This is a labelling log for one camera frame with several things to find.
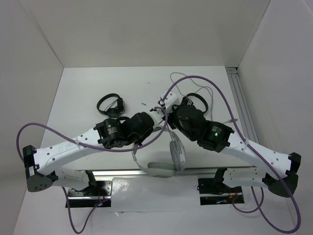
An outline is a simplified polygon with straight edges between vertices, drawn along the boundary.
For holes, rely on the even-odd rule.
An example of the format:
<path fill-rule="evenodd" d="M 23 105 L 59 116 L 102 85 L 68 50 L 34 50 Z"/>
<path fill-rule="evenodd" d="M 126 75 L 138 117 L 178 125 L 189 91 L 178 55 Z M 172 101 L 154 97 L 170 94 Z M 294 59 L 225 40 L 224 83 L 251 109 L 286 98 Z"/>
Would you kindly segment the grey white headphones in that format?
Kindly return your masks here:
<path fill-rule="evenodd" d="M 169 126 L 164 129 L 165 132 L 168 132 L 171 141 L 169 142 L 169 149 L 171 154 L 172 163 L 158 163 L 158 162 L 150 162 L 147 164 L 147 167 L 143 167 L 136 158 L 137 150 L 132 152 L 133 161 L 137 164 L 140 170 L 153 168 L 153 169 L 165 169 L 165 170 L 176 170 L 182 171 L 186 168 L 186 151 L 184 145 L 182 144 L 178 135 L 172 131 Z"/>

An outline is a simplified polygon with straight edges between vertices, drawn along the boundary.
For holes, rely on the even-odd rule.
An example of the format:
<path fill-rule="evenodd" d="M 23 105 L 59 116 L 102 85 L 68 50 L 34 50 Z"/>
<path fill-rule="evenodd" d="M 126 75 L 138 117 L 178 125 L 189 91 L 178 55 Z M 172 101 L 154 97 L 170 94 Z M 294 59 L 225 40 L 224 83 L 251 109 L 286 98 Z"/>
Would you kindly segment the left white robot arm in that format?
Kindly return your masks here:
<path fill-rule="evenodd" d="M 136 113 L 131 118 L 108 118 L 87 132 L 47 148 L 23 148 L 27 190 L 39 192 L 51 186 L 71 188 L 84 196 L 98 187 L 90 170 L 70 170 L 64 165 L 97 152 L 125 152 L 124 146 L 139 146 L 164 120 L 162 111 Z"/>

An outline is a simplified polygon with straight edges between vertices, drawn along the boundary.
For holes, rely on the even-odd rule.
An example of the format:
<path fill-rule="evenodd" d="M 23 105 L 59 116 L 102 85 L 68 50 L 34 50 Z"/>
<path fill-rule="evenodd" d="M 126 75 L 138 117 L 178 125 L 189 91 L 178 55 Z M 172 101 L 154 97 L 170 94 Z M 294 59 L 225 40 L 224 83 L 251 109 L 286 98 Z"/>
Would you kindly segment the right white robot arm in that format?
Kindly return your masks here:
<path fill-rule="evenodd" d="M 235 187 L 265 187 L 281 197 L 294 194 L 301 156 L 282 154 L 248 139 L 220 122 L 206 120 L 193 105 L 174 105 L 168 116 L 169 125 L 205 150 L 227 154 L 252 165 L 251 168 L 219 168 L 215 190 L 224 192 Z"/>

